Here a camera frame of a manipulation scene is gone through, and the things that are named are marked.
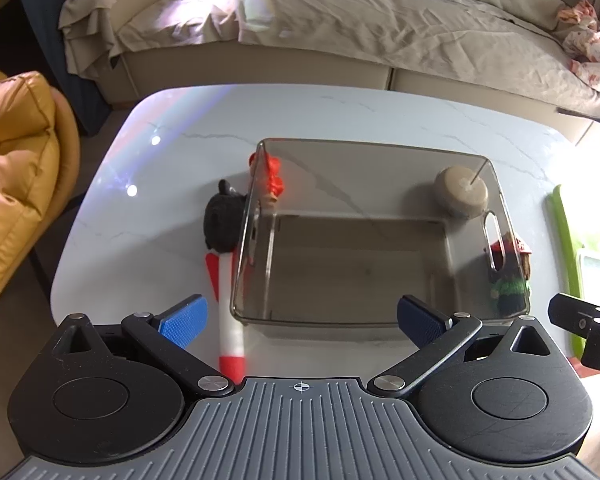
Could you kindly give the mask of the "pink floral cloth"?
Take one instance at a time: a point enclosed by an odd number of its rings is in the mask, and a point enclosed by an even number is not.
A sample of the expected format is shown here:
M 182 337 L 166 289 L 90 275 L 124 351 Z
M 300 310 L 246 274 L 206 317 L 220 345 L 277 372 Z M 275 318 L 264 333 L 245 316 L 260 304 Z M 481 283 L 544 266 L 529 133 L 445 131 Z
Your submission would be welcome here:
M 600 24 L 588 0 L 557 13 L 555 36 L 570 56 L 570 70 L 580 81 L 600 92 Z

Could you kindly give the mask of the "white red foam rocket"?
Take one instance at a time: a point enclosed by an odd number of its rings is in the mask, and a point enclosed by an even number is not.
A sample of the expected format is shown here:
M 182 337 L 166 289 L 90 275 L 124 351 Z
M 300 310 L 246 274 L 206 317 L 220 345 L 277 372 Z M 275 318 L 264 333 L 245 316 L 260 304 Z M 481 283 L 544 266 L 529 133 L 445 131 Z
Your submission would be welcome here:
M 208 252 L 204 262 L 218 303 L 220 372 L 240 384 L 245 377 L 246 359 L 244 326 L 232 315 L 234 254 Z

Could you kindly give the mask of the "black cabinet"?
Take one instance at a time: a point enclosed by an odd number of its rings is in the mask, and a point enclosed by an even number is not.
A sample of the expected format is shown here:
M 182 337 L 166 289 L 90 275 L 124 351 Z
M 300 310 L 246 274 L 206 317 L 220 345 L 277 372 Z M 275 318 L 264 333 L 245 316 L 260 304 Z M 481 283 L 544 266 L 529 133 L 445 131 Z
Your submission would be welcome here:
M 56 87 L 68 100 L 82 136 L 96 136 L 111 106 L 94 81 L 69 74 L 59 14 L 65 0 L 21 0 Z

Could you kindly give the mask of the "beige covered sofa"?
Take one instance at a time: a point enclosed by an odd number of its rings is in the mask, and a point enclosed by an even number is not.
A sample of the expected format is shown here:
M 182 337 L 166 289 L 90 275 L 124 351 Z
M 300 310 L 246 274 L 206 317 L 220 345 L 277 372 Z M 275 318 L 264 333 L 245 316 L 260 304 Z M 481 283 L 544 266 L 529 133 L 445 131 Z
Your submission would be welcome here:
M 198 84 L 331 84 L 600 129 L 555 36 L 562 0 L 65 0 L 68 72 L 112 105 Z

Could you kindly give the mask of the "black plush toy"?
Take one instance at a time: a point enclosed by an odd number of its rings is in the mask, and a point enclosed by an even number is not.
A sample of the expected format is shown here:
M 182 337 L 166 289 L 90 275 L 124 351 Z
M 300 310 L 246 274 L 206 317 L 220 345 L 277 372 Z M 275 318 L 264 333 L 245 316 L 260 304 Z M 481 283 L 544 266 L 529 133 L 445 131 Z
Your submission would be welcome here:
M 204 242 L 218 254 L 234 252 L 240 239 L 247 196 L 237 192 L 226 179 L 204 208 Z

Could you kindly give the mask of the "smoky transparent storage bin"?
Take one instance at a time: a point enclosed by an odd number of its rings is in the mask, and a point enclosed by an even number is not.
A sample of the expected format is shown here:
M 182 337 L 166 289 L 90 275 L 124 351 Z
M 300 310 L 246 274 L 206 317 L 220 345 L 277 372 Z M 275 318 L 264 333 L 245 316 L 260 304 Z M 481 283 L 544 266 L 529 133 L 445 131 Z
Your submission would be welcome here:
M 442 313 L 505 322 L 492 306 L 490 246 L 509 233 L 500 181 L 484 156 L 416 146 L 266 139 L 256 152 L 280 160 L 285 191 L 247 194 L 232 312 L 245 323 L 300 330 L 393 328 L 396 306 L 415 296 Z M 474 170 L 489 190 L 486 211 L 449 214 L 434 179 Z

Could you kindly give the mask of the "beige round puck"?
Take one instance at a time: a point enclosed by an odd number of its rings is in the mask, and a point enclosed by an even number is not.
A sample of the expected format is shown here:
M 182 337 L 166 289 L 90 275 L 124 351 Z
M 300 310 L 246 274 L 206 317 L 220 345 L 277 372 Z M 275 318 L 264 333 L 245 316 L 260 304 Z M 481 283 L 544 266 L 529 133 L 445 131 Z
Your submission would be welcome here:
M 472 219 L 486 211 L 489 190 L 474 170 L 464 166 L 443 169 L 434 179 L 434 196 L 452 216 Z

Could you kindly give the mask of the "lime green bin lid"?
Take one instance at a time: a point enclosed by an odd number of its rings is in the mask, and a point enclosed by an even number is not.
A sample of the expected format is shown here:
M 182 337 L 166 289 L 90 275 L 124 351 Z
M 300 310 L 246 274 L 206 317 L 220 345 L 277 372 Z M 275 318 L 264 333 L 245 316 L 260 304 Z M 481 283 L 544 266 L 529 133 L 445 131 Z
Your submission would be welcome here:
M 548 194 L 550 210 L 554 214 L 562 266 L 566 272 L 567 292 L 582 299 L 583 285 L 580 253 L 585 248 L 585 221 L 588 214 L 578 199 L 577 190 L 566 184 L 558 184 Z

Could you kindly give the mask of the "red figurine doll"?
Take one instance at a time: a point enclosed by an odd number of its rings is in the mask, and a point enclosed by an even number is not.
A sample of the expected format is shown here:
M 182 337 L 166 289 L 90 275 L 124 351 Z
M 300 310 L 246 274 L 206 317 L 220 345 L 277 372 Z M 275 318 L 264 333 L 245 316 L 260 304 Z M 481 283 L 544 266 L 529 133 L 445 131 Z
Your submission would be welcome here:
M 249 196 L 252 197 L 257 192 L 258 187 L 258 172 L 263 170 L 265 176 L 265 193 L 263 197 L 269 203 L 277 203 L 279 197 L 285 191 L 285 185 L 282 177 L 279 175 L 280 160 L 268 153 L 260 156 L 257 152 L 253 152 L 249 156 Z

